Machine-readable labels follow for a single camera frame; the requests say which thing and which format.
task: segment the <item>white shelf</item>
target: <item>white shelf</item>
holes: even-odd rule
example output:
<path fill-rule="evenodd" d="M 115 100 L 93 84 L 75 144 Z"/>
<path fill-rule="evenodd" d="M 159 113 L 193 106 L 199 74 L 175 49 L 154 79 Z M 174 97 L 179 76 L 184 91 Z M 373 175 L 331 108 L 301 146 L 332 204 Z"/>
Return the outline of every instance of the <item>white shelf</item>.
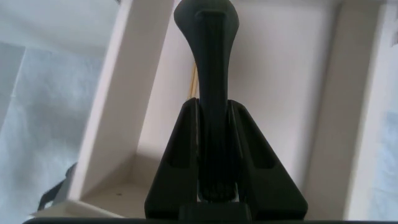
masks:
<path fill-rule="evenodd" d="M 144 202 L 148 189 L 122 184 L 82 199 L 85 203 L 126 218 L 145 218 Z"/>

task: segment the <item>clip jaw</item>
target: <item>clip jaw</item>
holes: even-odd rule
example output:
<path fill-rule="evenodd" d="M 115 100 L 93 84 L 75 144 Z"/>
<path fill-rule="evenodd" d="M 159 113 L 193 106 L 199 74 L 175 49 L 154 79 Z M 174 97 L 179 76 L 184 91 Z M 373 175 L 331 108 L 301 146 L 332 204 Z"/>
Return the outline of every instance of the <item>clip jaw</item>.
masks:
<path fill-rule="evenodd" d="M 303 219 L 307 203 L 300 191 L 246 108 L 228 100 L 235 8 L 229 0 L 182 0 L 174 19 L 197 64 L 200 99 L 182 106 L 145 202 L 146 217 Z"/>

